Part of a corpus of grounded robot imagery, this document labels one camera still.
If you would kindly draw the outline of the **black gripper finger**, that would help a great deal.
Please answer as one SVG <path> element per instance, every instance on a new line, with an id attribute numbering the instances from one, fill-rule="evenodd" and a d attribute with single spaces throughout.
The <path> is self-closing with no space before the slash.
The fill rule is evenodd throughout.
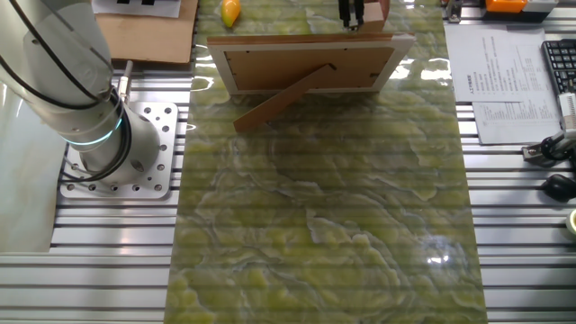
<path id="1" fill-rule="evenodd" d="M 343 26 L 350 31 L 364 24 L 364 0 L 338 0 L 338 12 Z"/>

